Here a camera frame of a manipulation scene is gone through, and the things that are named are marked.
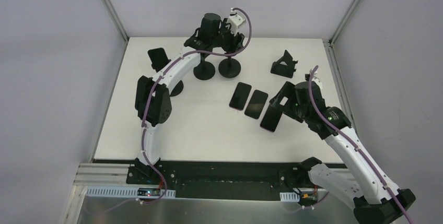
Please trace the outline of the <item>black phone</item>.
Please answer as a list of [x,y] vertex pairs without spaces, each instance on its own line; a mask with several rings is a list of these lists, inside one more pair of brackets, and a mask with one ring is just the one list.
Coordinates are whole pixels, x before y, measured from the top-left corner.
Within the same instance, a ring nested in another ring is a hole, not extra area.
[[164,48],[155,48],[147,51],[148,57],[151,60],[151,67],[159,72],[162,70],[170,61],[167,57],[166,51]]
[[268,99],[268,93],[255,90],[252,93],[252,97],[249,100],[249,103],[244,111],[244,114],[252,119],[259,119],[264,105]]

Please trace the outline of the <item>black folding phone stand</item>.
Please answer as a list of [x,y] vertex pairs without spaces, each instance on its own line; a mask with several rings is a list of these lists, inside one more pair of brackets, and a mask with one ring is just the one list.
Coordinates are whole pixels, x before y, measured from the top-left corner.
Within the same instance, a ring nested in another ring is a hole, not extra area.
[[277,61],[273,62],[270,73],[286,78],[293,78],[298,60],[294,60],[292,55],[285,50],[284,54]]

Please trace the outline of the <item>black round-base phone stand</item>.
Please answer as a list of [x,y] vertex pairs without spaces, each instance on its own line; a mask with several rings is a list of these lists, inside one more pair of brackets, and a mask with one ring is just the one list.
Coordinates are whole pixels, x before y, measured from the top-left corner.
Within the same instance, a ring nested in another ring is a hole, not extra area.
[[201,56],[200,63],[193,68],[193,75],[199,80],[209,80],[215,76],[215,66]]

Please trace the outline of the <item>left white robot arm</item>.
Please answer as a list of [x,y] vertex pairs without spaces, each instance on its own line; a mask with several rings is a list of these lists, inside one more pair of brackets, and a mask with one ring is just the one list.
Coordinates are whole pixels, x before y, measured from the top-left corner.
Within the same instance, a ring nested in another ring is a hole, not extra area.
[[135,167],[146,184],[154,184],[163,177],[155,167],[160,160],[154,148],[155,133],[171,115],[171,97],[181,91],[182,79],[189,72],[193,72],[199,80],[212,78],[215,67],[206,58],[216,55],[215,48],[223,50],[219,72],[226,78],[238,76],[241,66],[234,57],[250,43],[250,39],[239,32],[244,24],[248,24],[249,30],[252,29],[249,16],[240,8],[232,8],[229,17],[224,19],[218,14],[206,13],[200,26],[184,42],[174,59],[167,58],[161,48],[148,51],[156,73],[138,79],[135,96],[135,109],[142,128],[141,149],[135,159]]

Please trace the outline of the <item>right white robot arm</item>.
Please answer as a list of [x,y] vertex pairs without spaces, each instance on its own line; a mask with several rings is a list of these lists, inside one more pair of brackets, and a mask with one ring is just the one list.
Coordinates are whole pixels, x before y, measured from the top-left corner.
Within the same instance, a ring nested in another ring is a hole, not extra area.
[[407,210],[415,202],[414,193],[400,188],[383,172],[364,147],[350,120],[338,107],[329,107],[321,88],[314,81],[296,85],[285,82],[270,100],[270,107],[308,128],[340,157],[354,182],[330,170],[323,162],[309,158],[297,172],[303,187],[313,184],[326,189],[346,204],[358,223],[392,223],[401,216],[410,220]]

